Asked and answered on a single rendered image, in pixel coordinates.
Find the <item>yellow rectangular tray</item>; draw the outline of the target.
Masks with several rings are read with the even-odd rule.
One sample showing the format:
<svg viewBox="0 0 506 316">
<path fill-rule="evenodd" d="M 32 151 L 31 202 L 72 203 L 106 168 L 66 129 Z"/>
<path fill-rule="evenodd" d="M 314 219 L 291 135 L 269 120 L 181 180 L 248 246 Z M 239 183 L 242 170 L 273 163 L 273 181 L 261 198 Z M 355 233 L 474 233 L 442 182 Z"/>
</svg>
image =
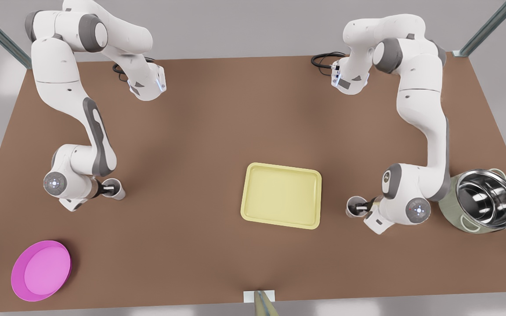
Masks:
<svg viewBox="0 0 506 316">
<path fill-rule="evenodd" d="M 247 166 L 244 220 L 314 230 L 321 222 L 322 176 L 317 170 L 253 162 Z"/>
</svg>

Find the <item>pink round plate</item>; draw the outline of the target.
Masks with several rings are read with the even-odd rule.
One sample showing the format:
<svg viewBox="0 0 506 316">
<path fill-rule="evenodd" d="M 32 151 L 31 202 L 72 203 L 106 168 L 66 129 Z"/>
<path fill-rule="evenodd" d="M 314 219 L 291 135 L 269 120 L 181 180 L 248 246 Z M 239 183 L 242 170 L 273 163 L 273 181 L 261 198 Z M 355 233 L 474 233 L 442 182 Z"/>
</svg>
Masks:
<svg viewBox="0 0 506 316">
<path fill-rule="evenodd" d="M 18 298 L 38 302 L 60 290 L 72 272 L 72 257 L 57 241 L 40 241 L 17 258 L 11 272 L 11 287 Z"/>
</svg>

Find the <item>white IKEA cup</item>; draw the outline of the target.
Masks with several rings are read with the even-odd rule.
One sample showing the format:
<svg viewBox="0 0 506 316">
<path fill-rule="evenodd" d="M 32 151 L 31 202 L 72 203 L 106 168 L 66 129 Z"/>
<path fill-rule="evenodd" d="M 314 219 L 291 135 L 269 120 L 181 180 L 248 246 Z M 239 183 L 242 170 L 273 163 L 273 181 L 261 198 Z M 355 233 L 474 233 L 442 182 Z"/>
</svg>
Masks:
<svg viewBox="0 0 506 316">
<path fill-rule="evenodd" d="M 368 201 L 360 196 L 349 198 L 346 204 L 346 214 L 351 218 L 364 218 L 368 214 Z"/>
<path fill-rule="evenodd" d="M 121 182 L 115 178 L 106 179 L 102 182 L 101 194 L 107 198 L 113 198 L 118 201 L 125 198 L 125 190 Z"/>
</svg>

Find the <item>steel pot with green outside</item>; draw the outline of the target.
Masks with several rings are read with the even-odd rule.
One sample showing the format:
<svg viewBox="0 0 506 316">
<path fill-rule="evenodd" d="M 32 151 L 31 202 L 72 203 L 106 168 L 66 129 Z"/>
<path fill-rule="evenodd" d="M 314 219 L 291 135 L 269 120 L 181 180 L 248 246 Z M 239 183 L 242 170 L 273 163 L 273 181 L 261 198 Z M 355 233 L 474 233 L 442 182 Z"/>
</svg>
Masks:
<svg viewBox="0 0 506 316">
<path fill-rule="evenodd" d="M 446 220 L 459 230 L 484 234 L 506 229 L 506 174 L 473 169 L 451 178 L 448 194 L 438 202 Z"/>
</svg>

